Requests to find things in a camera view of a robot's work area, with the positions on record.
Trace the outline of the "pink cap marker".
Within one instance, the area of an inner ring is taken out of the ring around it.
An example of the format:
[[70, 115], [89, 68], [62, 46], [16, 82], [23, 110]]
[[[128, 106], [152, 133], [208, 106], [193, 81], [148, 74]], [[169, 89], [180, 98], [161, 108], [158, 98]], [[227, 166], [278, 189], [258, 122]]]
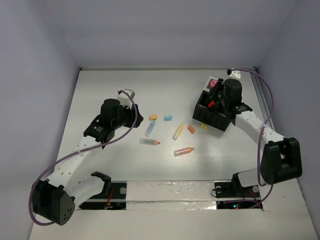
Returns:
[[217, 82], [218, 82], [217, 80], [211, 79], [210, 82], [209, 82], [209, 84], [208, 84], [208, 88], [209, 88], [209, 89], [214, 88], [215, 85], [217, 84]]

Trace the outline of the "light blue marker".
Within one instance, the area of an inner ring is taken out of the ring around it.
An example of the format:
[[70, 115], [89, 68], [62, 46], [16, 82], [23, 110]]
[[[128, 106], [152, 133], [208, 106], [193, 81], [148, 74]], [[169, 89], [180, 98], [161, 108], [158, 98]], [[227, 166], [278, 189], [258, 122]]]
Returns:
[[145, 137], [149, 137], [149, 136], [150, 136], [150, 134], [151, 134], [151, 132], [152, 132], [155, 124], [156, 124], [156, 121], [155, 121], [155, 120], [152, 120], [152, 121], [150, 122], [147, 130], [145, 131], [145, 134], [144, 134]]

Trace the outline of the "light blue marker cap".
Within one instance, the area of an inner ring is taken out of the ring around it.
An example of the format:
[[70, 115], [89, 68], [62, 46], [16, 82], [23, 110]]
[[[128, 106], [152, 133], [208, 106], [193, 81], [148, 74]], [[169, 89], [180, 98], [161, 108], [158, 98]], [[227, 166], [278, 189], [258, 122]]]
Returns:
[[172, 116], [172, 115], [167, 115], [167, 116], [164, 117], [163, 120], [164, 120], [165, 122], [167, 122], [167, 121], [171, 121], [172, 119], [173, 119], [173, 116]]

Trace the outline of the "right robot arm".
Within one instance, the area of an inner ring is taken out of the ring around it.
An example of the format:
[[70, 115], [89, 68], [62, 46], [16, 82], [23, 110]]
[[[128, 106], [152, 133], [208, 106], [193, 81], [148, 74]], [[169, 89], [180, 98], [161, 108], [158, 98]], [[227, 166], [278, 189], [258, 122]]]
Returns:
[[235, 196], [242, 196], [251, 185], [275, 185], [302, 176], [299, 141], [284, 137], [257, 117], [242, 101], [242, 85], [238, 79], [218, 79], [210, 88], [209, 107], [217, 107], [235, 127], [257, 144], [256, 168], [238, 173], [230, 183]]

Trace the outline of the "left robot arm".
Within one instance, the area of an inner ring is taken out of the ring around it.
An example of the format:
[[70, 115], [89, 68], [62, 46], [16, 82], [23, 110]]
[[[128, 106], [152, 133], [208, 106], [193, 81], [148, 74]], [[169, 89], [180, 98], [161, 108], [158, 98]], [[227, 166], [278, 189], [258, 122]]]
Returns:
[[86, 200], [108, 196], [111, 177], [100, 171], [86, 173], [85, 169], [106, 146], [123, 139], [143, 119], [126, 91], [106, 99], [75, 150], [50, 165], [32, 184], [28, 199], [32, 221], [39, 226], [63, 226]]

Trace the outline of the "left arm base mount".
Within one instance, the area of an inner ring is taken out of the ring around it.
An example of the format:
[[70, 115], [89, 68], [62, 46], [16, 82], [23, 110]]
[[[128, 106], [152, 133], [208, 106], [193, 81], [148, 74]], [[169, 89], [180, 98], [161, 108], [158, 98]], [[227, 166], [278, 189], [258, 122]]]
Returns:
[[108, 194], [95, 195], [82, 203], [79, 208], [81, 210], [125, 210], [127, 206], [126, 194], [126, 181], [112, 182]]

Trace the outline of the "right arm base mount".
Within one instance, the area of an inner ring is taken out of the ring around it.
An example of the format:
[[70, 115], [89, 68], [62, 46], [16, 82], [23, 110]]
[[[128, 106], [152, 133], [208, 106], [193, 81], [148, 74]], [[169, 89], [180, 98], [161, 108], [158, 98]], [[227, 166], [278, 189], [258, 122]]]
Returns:
[[257, 185], [242, 187], [239, 183], [232, 181], [218, 181], [214, 183], [210, 191], [216, 199], [218, 210], [241, 210], [241, 209], [262, 209], [260, 189]]

